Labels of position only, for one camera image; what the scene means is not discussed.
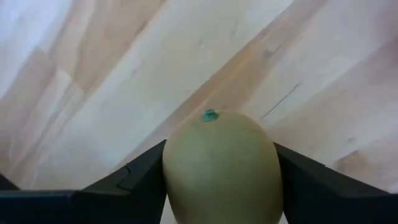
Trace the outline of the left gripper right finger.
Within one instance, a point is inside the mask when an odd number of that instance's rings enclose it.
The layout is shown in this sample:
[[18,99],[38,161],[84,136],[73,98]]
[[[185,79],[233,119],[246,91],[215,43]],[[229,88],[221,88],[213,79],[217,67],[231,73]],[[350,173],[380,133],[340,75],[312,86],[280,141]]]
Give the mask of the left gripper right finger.
[[373,194],[373,187],[274,143],[282,171],[288,223],[358,223],[350,197]]

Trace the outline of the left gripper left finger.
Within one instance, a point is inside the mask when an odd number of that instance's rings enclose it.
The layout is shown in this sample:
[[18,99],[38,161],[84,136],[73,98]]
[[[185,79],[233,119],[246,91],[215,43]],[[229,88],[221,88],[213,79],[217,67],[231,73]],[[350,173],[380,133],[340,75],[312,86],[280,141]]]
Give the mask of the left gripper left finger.
[[122,168],[76,193],[82,223],[159,223],[166,189],[163,140]]

